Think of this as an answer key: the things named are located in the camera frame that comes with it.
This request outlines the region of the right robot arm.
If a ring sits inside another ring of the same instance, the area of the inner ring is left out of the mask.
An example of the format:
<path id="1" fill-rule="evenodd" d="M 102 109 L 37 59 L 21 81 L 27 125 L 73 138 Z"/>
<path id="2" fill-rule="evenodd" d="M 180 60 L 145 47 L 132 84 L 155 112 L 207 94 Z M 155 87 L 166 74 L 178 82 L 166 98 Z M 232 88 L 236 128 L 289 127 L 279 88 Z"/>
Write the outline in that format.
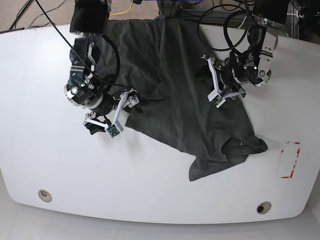
<path id="1" fill-rule="evenodd" d="M 75 1 L 69 31 L 77 37 L 69 54 L 71 69 L 64 94 L 73 105 L 90 110 L 83 124 L 91 135 L 103 132 L 114 138 L 124 130 L 119 122 L 120 113 L 137 106 L 140 99 L 137 90 L 126 85 L 122 85 L 122 91 L 109 94 L 111 88 L 117 86 L 121 67 L 117 47 L 104 34 L 111 4 L 110 0 Z M 95 72 L 101 57 L 97 37 L 105 40 L 115 54 L 115 73 L 105 77 Z"/>

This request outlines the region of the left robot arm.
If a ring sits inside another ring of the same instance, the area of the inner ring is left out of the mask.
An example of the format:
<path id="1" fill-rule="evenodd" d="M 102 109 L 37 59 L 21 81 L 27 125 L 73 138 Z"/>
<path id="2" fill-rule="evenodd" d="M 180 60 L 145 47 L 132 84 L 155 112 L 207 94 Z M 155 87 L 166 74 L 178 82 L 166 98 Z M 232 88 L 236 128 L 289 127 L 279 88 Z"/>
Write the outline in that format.
<path id="1" fill-rule="evenodd" d="M 272 75 L 271 61 L 278 44 L 278 26 L 285 25 L 289 2 L 278 3 L 275 0 L 256 0 L 253 10 L 249 3 L 241 0 L 223 23 L 223 36 L 227 48 L 215 48 L 215 52 L 229 52 L 225 60 L 220 60 L 216 55 L 207 58 L 208 68 L 212 75 L 213 90 L 207 98 L 217 108 L 228 98 L 246 96 L 243 85 L 252 84 L 260 87 L 266 84 Z M 230 20 L 244 15 L 244 33 L 237 43 L 233 43 L 228 34 Z"/>

